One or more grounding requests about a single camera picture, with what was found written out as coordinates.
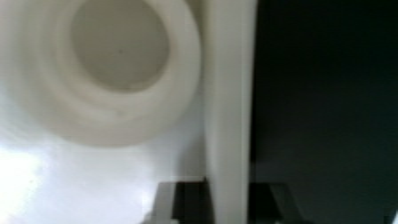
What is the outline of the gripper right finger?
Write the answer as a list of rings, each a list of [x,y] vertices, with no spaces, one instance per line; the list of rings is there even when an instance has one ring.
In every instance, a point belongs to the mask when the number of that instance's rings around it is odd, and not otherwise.
[[[294,194],[283,183],[251,184],[249,224],[315,224],[301,214]]]

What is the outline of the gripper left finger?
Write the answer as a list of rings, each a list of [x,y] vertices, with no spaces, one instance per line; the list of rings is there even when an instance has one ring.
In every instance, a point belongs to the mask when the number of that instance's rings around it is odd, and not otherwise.
[[[203,182],[162,182],[155,204],[141,224],[208,224],[207,185]]]

